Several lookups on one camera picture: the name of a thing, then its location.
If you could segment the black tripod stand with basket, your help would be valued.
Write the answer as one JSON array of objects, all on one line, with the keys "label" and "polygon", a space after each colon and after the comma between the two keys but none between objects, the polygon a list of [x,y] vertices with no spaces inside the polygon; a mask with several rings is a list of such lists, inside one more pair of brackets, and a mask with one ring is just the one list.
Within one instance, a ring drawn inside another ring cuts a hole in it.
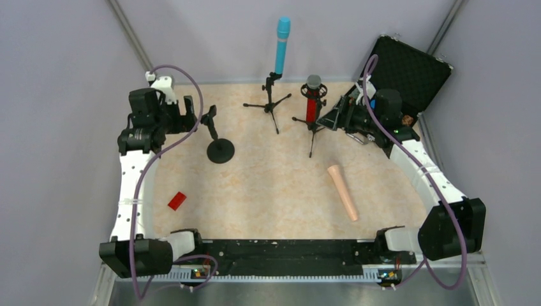
[{"label": "black tripod stand with basket", "polygon": [[[300,88],[300,93],[307,99],[307,95],[306,95],[306,83],[304,85],[301,86]],[[310,151],[309,151],[309,158],[312,158],[312,155],[313,155],[313,145],[314,145],[314,140],[315,140],[315,135],[319,132],[319,131],[322,131],[323,128],[320,127],[316,121],[319,119],[320,117],[320,113],[321,113],[321,110],[324,106],[327,105],[327,100],[325,99],[325,96],[327,95],[328,93],[328,89],[327,89],[327,86],[324,85],[324,84],[321,84],[320,86],[320,92],[319,92],[319,97],[317,98],[317,118],[314,122],[307,122],[306,121],[306,116],[305,116],[305,119],[304,120],[301,120],[301,119],[298,119],[296,117],[292,117],[292,120],[295,121],[295,122],[301,122],[301,123],[304,123],[306,126],[307,126],[307,129],[311,132],[312,136],[311,136],[311,146],[310,146]]]}]

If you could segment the red glitter microphone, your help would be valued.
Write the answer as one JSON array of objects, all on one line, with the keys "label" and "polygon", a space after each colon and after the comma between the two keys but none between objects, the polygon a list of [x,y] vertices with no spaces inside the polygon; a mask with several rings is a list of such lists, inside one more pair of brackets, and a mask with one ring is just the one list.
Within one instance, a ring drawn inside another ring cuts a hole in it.
[{"label": "red glitter microphone", "polygon": [[306,80],[306,121],[314,122],[317,118],[317,98],[319,97],[322,80],[319,75],[309,75]]}]

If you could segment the black round-base mic stand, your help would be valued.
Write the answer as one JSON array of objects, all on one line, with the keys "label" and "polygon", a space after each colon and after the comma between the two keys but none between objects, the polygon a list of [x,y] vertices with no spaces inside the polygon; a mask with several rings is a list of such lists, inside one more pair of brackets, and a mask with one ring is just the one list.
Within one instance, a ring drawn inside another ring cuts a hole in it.
[{"label": "black round-base mic stand", "polygon": [[212,105],[209,111],[202,115],[201,123],[207,126],[212,142],[207,147],[207,157],[216,164],[230,161],[235,154],[235,147],[230,140],[220,138],[215,128],[214,117],[217,114],[216,105]]}]

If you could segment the beige microphone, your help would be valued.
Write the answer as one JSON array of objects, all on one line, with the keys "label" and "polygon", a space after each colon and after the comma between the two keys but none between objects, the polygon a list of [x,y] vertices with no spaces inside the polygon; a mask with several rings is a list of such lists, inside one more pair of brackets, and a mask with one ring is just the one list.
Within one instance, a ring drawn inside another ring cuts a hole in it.
[{"label": "beige microphone", "polygon": [[346,184],[346,181],[342,174],[340,166],[338,164],[332,165],[327,168],[327,172],[329,173],[338,191],[339,197],[346,210],[347,216],[350,218],[352,222],[358,221],[359,215],[353,203],[352,197],[350,195],[348,186]]}]

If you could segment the small black tripod mic stand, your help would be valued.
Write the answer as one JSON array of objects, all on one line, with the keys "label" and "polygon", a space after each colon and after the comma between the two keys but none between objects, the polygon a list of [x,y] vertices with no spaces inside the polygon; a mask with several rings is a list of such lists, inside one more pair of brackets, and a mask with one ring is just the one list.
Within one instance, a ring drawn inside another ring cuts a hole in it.
[{"label": "small black tripod mic stand", "polygon": [[281,104],[284,100],[286,100],[288,98],[291,98],[291,96],[292,96],[292,93],[288,93],[285,97],[283,97],[283,98],[281,98],[281,99],[279,99],[277,101],[273,100],[273,98],[272,98],[272,87],[274,86],[275,81],[280,80],[281,77],[282,77],[282,74],[278,74],[278,73],[275,73],[275,72],[270,72],[269,76],[265,79],[265,84],[262,85],[262,90],[267,93],[267,103],[266,104],[264,104],[264,105],[254,105],[254,104],[249,104],[249,103],[244,103],[243,104],[243,107],[262,108],[265,113],[269,113],[271,118],[272,118],[272,121],[274,123],[274,127],[275,127],[277,135],[279,134],[279,128],[278,128],[278,124],[276,122],[276,118],[274,116],[274,109],[279,104]]}]

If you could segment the blue microphone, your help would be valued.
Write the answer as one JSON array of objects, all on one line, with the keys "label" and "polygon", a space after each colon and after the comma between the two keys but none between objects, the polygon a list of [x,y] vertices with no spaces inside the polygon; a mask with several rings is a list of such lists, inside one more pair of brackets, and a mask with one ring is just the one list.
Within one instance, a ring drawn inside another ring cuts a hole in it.
[{"label": "blue microphone", "polygon": [[277,24],[277,47],[274,72],[282,75],[285,65],[286,47],[290,35],[291,20],[289,17],[280,17]]}]

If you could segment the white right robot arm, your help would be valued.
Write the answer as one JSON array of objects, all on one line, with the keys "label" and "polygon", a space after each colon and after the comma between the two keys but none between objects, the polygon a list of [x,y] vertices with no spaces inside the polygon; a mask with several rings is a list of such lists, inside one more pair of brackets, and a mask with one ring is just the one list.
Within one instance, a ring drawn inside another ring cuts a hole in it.
[{"label": "white right robot arm", "polygon": [[362,95],[343,96],[318,125],[333,131],[360,133],[372,139],[410,181],[422,200],[427,217],[418,228],[381,229],[376,241],[385,252],[409,251],[427,259],[459,256],[482,246],[486,207],[469,198],[444,176],[426,152],[413,128],[405,123],[402,97],[395,89],[380,89],[364,105]]}]

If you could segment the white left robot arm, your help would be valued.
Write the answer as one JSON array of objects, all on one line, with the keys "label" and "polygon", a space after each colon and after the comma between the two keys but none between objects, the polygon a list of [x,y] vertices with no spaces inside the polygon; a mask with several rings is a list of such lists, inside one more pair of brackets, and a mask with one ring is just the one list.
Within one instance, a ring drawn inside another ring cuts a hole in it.
[{"label": "white left robot arm", "polygon": [[128,124],[117,138],[122,171],[117,217],[109,240],[99,246],[101,260],[122,279],[167,274],[174,261],[193,252],[201,241],[196,229],[160,238],[153,226],[158,154],[167,134],[188,132],[195,125],[193,98],[183,97],[185,115],[163,90],[137,89],[128,99]]}]

